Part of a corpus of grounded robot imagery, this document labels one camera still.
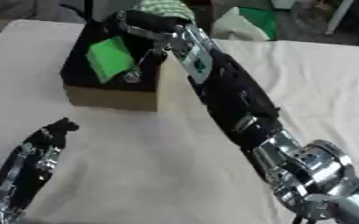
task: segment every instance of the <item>cloth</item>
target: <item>cloth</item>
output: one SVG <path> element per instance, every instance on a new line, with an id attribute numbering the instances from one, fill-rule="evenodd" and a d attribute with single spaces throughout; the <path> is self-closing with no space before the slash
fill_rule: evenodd
<path id="1" fill-rule="evenodd" d="M 60 0 L 0 0 L 0 31 L 14 19 L 82 23 L 71 10 L 61 8 Z"/>
<path id="2" fill-rule="evenodd" d="M 59 72 L 81 29 L 17 21 L 0 34 L 0 166 L 47 123 L 67 116 L 81 126 L 27 223 L 290 223 L 293 214 L 219 131 L 172 56 L 162 67 L 158 113 L 70 105 Z M 300 142 L 340 145 L 359 175 L 359 47 L 218 44 L 282 108 Z"/>
<path id="3" fill-rule="evenodd" d="M 269 39 L 263 30 L 242 17 L 237 7 L 232 8 L 215 21 L 211 36 L 215 39 L 248 41 L 266 41 Z"/>
<path id="4" fill-rule="evenodd" d="M 135 9 L 162 17 L 184 18 L 195 23 L 194 13 L 180 0 L 142 0 Z"/>

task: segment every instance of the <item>robotic arm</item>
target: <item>robotic arm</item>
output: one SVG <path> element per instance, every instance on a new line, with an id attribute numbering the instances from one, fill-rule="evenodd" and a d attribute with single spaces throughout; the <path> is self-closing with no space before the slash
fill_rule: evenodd
<path id="1" fill-rule="evenodd" d="M 299 145 L 263 89 L 194 24 L 139 11 L 118 15 L 112 19 L 125 32 L 155 39 L 157 50 L 172 50 L 208 113 L 297 215 L 293 224 L 359 224 L 359 178 L 343 150 L 323 140 Z"/>

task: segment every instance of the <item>white table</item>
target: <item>white table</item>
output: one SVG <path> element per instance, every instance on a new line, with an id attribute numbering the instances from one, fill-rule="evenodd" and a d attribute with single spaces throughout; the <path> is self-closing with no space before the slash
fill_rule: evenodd
<path id="1" fill-rule="evenodd" d="M 180 65 L 162 67 L 158 113 L 75 108 L 59 71 L 78 24 L 18 21 L 0 35 L 0 165 L 36 129 L 68 116 L 60 166 L 27 211 L 42 223 L 286 224 L 241 152 L 215 127 Z M 282 106 L 301 142 L 334 141 L 359 172 L 359 47 L 221 41 Z"/>

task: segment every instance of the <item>brown cardboard box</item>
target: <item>brown cardboard box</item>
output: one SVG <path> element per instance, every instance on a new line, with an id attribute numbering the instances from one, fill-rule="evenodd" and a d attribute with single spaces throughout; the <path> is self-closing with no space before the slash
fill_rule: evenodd
<path id="1" fill-rule="evenodd" d="M 141 111 L 158 111 L 158 91 L 139 92 L 65 86 L 74 106 Z"/>

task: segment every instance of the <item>green cloth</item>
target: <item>green cloth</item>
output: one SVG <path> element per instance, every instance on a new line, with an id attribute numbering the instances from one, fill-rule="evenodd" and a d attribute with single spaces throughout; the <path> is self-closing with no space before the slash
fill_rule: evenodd
<path id="1" fill-rule="evenodd" d="M 262 29 L 270 39 L 276 38 L 275 20 L 272 11 L 252 8 L 239 8 L 239 11 L 241 16 Z"/>
<path id="2" fill-rule="evenodd" d="M 180 0 L 141 0 L 135 10 L 150 12 L 162 17 L 184 18 L 195 23 L 194 13 Z"/>
<path id="3" fill-rule="evenodd" d="M 120 37 L 110 38 L 90 46 L 87 59 L 102 84 L 135 66 L 133 58 Z"/>

